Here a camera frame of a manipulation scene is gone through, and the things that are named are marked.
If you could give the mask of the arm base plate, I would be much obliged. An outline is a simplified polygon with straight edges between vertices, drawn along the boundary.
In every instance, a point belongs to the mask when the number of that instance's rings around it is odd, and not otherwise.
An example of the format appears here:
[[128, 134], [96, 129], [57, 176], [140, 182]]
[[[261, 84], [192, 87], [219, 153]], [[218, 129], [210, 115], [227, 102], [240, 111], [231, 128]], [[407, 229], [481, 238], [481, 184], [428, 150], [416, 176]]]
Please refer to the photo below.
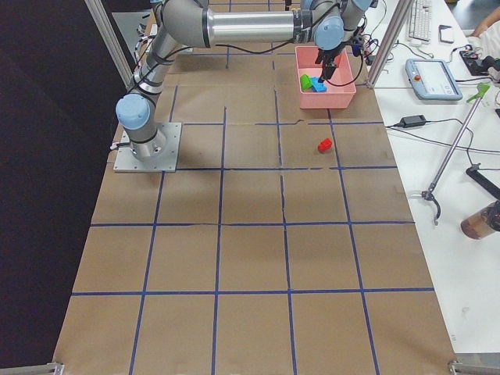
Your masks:
[[155, 137], [147, 143], [132, 142], [124, 130], [117, 149], [114, 171], [117, 173], [175, 173], [182, 123], [157, 123]]

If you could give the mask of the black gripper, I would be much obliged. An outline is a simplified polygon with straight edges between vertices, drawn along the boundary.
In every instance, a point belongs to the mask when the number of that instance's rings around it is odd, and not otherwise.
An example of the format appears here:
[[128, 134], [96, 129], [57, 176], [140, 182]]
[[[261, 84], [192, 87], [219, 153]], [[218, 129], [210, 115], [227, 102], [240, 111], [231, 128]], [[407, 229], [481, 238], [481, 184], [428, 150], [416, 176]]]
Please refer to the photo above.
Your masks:
[[341, 42], [337, 47], [329, 50], [318, 49], [318, 54], [315, 60], [316, 65], [321, 65], [323, 67], [323, 79], [330, 80], [337, 69], [337, 64], [334, 60], [342, 53], [345, 49], [345, 43]]

